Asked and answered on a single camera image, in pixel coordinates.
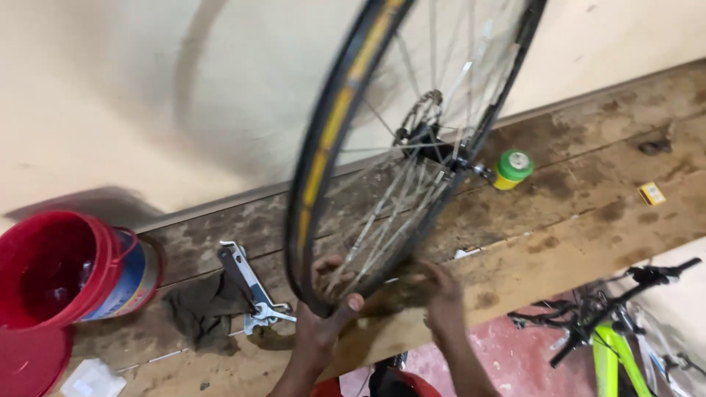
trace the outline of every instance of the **wooden workbench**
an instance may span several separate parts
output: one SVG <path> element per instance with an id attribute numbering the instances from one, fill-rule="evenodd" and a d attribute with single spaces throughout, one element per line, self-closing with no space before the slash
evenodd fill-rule
<path id="1" fill-rule="evenodd" d="M 699 115 L 705 101 L 706 68 L 690 66 L 495 131 L 482 157 L 518 147 L 530 152 L 537 171 L 508 192 L 469 180 L 419 254 L 447 261 L 456 249 L 481 248 L 447 263 L 464 285 L 467 318 L 477 324 L 706 235 L 706 117 Z M 635 149 L 672 119 L 684 119 L 672 154 L 648 157 Z M 649 181 L 666 203 L 642 201 L 635 188 Z M 168 257 L 157 297 L 138 313 L 78 325 L 64 378 L 81 360 L 99 357 L 114 369 L 129 368 L 122 372 L 125 396 L 266 394 L 288 352 L 259 350 L 243 334 L 235 336 L 241 350 L 234 357 L 179 352 L 186 344 L 163 320 L 159 298 L 220 271 L 218 241 L 235 239 L 272 298 L 294 303 L 282 270 L 284 207 L 282 195 L 271 196 L 150 232 Z M 408 309 L 359 321 L 325 375 L 428 343 L 422 314 Z M 293 331 L 285 322 L 275 326 Z"/>

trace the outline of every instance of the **red bucket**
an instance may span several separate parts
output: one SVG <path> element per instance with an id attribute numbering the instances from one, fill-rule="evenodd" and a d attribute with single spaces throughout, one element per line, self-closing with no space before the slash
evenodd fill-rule
<path id="1" fill-rule="evenodd" d="M 0 236 L 0 328 L 63 327 L 95 310 L 121 275 L 124 249 L 112 227 L 68 211 L 34 215 Z"/>

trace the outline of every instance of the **cloth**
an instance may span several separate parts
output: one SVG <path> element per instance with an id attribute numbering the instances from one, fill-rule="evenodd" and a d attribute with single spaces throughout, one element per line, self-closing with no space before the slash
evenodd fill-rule
<path id="1" fill-rule="evenodd" d="M 434 386 L 419 375 L 390 367 L 376 368 L 370 376 L 368 387 L 371 397 L 441 397 Z M 316 384 L 310 397 L 343 397 L 338 378 Z"/>
<path id="2" fill-rule="evenodd" d="M 224 271 L 173 288 L 162 298 L 162 308 L 194 351 L 233 356 L 240 348 L 230 338 L 233 316 L 253 308 Z"/>

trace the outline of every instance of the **yellow rim decal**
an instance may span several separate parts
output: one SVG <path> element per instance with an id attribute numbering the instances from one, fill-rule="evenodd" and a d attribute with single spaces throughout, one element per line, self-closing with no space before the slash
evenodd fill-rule
<path id="1" fill-rule="evenodd" d="M 365 74 L 365 71 L 372 61 L 372 56 L 375 54 L 377 46 L 385 37 L 385 32 L 393 21 L 397 12 L 397 8 L 402 5 L 404 0 L 390 0 L 380 12 L 380 16 L 371 27 L 363 46 L 353 61 L 345 84 L 341 91 L 334 99 L 332 112 L 324 125 L 321 138 L 318 142 L 318 147 L 313 155 L 313 162 L 309 170 L 309 177 L 306 178 L 306 186 L 304 187 L 304 200 L 299 213 L 299 238 L 297 245 L 300 249 L 304 248 L 306 236 L 309 231 L 311 222 L 311 210 L 318 195 L 318 190 L 321 186 L 323 171 L 326 167 L 328 158 L 330 157 L 330 149 L 341 129 L 343 120 L 348 113 L 349 105 L 356 92 L 358 91 L 358 83 Z"/>

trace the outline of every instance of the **bucket label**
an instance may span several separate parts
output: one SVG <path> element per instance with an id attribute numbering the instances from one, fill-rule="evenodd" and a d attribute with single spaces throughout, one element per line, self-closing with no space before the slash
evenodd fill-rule
<path id="1" fill-rule="evenodd" d="M 123 249 L 130 247 L 132 236 L 116 231 Z M 157 287 L 159 274 L 157 254 L 151 246 L 138 241 L 123 258 L 123 268 L 115 288 L 103 303 L 80 321 L 116 317 L 137 309 Z"/>

